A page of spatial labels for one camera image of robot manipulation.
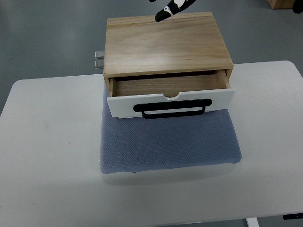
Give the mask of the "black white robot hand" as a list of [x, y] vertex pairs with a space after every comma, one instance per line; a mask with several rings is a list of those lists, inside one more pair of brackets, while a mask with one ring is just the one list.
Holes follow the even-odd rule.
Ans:
[[162, 10], [155, 15], [155, 21], [161, 22], [190, 7], [196, 0], [171, 0]]

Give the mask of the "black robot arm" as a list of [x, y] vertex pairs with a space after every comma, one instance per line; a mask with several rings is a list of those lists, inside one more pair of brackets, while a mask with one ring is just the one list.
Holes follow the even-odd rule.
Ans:
[[301, 14], [303, 12], [303, 0], [295, 0], [292, 10], [296, 14]]

